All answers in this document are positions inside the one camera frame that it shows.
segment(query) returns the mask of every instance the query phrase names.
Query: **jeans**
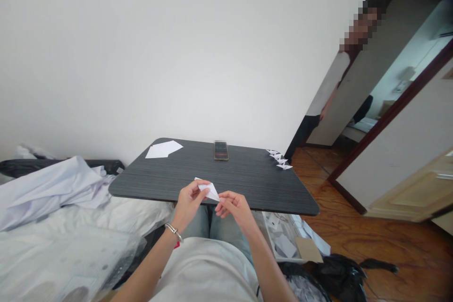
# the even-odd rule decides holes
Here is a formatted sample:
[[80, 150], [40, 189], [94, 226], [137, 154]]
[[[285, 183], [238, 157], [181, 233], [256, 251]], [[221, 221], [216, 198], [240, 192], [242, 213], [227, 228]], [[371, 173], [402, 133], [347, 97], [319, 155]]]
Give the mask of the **jeans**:
[[[239, 249], [253, 265], [249, 242], [237, 225], [233, 215], [220, 218], [220, 216], [216, 215], [214, 208], [213, 206], [200, 205], [193, 221], [187, 226], [181, 237], [183, 239], [203, 237], [230, 243]], [[208, 214], [212, 215], [211, 227], [209, 227]], [[171, 220], [173, 220], [174, 215], [175, 212], [173, 211]]]

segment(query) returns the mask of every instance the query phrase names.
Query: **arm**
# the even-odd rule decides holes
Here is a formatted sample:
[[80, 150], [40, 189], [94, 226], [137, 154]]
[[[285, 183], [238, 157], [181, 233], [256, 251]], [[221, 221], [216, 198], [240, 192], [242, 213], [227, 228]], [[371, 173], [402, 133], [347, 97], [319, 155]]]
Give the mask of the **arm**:
[[298, 301], [258, 228], [245, 197], [232, 191], [221, 193], [219, 197], [217, 215], [225, 218], [232, 214], [249, 241], [264, 301]]
[[[199, 184], [208, 185], [209, 181], [193, 181], [179, 193], [175, 217], [171, 222], [171, 225], [178, 230], [179, 234], [182, 234], [193, 220], [201, 201], [206, 199], [205, 197], [209, 192], [209, 188], [200, 192], [198, 189]], [[148, 302], [154, 293], [154, 289], [156, 289], [177, 241], [178, 236], [166, 229], [137, 270], [112, 299], [112, 302]]]
[[335, 86], [335, 89], [332, 91], [332, 94], [330, 95], [329, 100], [324, 105], [324, 108], [321, 111], [321, 117], [319, 117], [319, 121], [323, 120], [326, 117], [327, 112], [329, 111], [330, 105], [334, 101], [334, 98], [335, 98], [335, 95], [336, 95], [336, 91], [337, 91], [339, 86], [340, 86], [340, 83], [338, 83], [337, 86]]

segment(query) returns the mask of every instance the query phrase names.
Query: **wooden floor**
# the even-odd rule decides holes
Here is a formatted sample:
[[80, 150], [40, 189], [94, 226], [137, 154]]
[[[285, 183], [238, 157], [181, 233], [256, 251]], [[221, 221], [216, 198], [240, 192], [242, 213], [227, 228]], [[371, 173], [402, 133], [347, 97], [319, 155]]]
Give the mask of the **wooden floor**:
[[398, 274], [366, 269], [369, 301], [452, 301], [453, 242], [439, 230], [410, 222], [366, 218], [326, 180], [343, 160], [339, 150], [305, 147], [293, 156], [295, 172], [321, 208], [304, 220], [332, 247], [356, 262], [396, 264]]

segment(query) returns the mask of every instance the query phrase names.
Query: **person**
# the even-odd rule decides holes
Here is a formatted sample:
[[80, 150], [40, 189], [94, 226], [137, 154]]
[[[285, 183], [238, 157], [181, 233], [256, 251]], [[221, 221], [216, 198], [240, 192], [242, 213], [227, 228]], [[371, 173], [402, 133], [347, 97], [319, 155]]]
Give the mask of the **person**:
[[366, 0], [363, 2], [362, 13], [354, 20], [354, 25], [350, 27], [348, 37], [344, 39], [344, 43], [340, 44], [340, 50], [335, 56], [326, 77], [322, 81], [315, 98], [286, 150], [284, 158], [288, 160], [289, 164], [292, 163], [296, 147], [302, 146], [313, 130], [325, 119], [335, 98], [336, 91], [340, 86], [342, 76], [349, 67], [349, 53], [357, 55], [358, 51], [363, 49], [373, 30], [380, 24], [385, 8], [386, 0]]
[[316, 92], [315, 98], [311, 102], [305, 117], [303, 118], [299, 128], [294, 135], [293, 140], [289, 144], [288, 150], [285, 153], [285, 159], [288, 163], [292, 163], [292, 157], [296, 151], [296, 147], [306, 142], [313, 130], [319, 125], [319, 122], [324, 119], [332, 104], [336, 90], [340, 84], [341, 77], [349, 66], [349, 55], [345, 51], [339, 51], [328, 70], [326, 77], [321, 83], [321, 86]]
[[168, 228], [112, 302], [297, 301], [245, 197], [226, 191], [215, 209], [200, 206], [209, 188], [198, 185], [209, 184], [181, 190]]

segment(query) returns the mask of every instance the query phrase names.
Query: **doorway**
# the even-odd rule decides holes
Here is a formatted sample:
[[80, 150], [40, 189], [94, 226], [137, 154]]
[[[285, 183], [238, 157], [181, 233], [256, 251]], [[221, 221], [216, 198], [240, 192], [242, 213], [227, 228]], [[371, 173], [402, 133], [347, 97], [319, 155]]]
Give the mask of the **doorway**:
[[452, 4], [453, 0], [388, 2], [385, 21], [363, 51], [351, 58], [331, 112], [303, 147], [331, 181], [434, 75], [440, 52], [452, 48]]

